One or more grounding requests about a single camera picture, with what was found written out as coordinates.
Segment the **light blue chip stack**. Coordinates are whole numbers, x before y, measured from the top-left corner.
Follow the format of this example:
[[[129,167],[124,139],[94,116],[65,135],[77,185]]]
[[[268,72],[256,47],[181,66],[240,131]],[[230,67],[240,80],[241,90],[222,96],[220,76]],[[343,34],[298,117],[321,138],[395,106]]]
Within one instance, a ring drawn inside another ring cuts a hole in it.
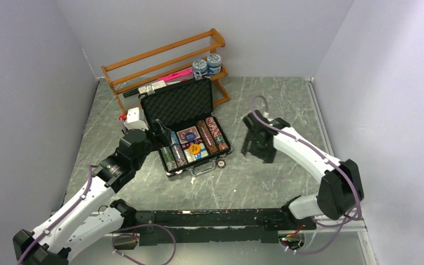
[[[179,144],[180,144],[180,142],[178,140],[176,133],[174,131],[172,131],[171,132],[171,146],[179,145]]]

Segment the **blue small blind button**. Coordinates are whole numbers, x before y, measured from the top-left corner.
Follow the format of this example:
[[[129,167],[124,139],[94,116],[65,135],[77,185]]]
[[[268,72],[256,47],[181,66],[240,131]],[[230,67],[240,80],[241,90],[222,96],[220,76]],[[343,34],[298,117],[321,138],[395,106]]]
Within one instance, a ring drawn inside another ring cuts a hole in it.
[[[194,132],[187,132],[184,134],[185,141],[191,142],[196,139],[196,134]]]

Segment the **orange big blind button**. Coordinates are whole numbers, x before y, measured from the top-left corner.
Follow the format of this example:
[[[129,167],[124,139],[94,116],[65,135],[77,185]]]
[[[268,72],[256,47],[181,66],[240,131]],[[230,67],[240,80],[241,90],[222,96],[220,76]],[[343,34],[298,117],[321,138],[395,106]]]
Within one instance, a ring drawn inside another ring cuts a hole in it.
[[[193,155],[199,154],[201,152],[201,147],[199,144],[191,144],[189,147],[189,152]]]

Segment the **blue Texas Hold'em card deck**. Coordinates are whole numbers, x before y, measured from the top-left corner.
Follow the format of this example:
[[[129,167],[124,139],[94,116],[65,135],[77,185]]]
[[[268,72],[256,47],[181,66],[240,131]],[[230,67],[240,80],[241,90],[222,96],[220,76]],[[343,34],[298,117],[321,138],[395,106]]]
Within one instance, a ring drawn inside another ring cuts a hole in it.
[[[192,163],[202,158],[208,157],[209,153],[204,145],[193,144],[183,150],[187,162]]]

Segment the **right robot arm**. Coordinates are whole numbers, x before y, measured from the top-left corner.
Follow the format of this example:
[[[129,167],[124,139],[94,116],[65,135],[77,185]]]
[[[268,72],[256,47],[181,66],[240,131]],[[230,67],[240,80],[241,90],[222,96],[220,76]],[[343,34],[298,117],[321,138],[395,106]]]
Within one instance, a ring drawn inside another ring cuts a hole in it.
[[[295,229],[305,218],[324,215],[332,220],[348,216],[358,209],[364,191],[358,165],[341,161],[303,138],[281,118],[266,119],[259,111],[244,119],[248,132],[242,154],[251,154],[263,163],[272,163],[277,152],[292,158],[307,170],[319,184],[317,193],[291,199],[282,207],[282,224]]]

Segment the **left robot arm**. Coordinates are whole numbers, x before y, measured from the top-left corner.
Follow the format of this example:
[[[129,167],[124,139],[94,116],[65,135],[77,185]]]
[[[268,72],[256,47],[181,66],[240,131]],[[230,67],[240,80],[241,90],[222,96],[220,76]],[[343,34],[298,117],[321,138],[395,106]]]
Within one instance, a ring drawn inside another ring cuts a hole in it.
[[[148,227],[138,222],[136,209],[113,201],[102,213],[92,213],[134,179],[146,157],[171,143],[171,130],[159,119],[145,129],[124,129],[114,153],[90,165],[87,182],[54,215],[32,231],[13,237],[17,264],[69,264],[78,254],[110,232]]]

